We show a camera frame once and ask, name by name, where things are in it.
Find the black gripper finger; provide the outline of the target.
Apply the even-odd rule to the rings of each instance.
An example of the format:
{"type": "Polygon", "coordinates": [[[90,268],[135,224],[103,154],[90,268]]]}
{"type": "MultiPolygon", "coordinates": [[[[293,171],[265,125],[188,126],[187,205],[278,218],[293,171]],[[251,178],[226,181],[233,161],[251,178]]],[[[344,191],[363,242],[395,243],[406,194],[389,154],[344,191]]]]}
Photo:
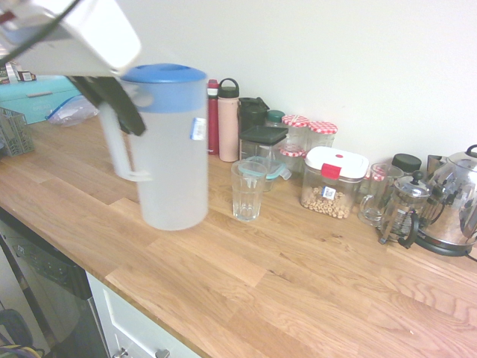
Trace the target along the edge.
{"type": "Polygon", "coordinates": [[[95,107],[105,102],[105,99],[95,88],[95,85],[89,82],[85,77],[68,76],[69,81],[78,89],[78,91],[95,107]]]}
{"type": "Polygon", "coordinates": [[[120,128],[126,134],[141,136],[146,130],[145,123],[119,81],[113,77],[99,77],[98,85],[101,97],[116,113],[120,128]]]}

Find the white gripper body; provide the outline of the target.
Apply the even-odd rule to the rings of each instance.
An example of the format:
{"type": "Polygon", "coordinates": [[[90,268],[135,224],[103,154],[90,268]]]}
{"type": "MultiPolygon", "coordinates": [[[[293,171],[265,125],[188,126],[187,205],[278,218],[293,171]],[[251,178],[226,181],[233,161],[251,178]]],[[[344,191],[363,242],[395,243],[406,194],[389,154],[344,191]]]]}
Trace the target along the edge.
{"type": "Polygon", "coordinates": [[[7,53],[55,28],[13,59],[36,75],[114,77],[124,74],[141,43],[116,1],[8,1],[7,53]]]}

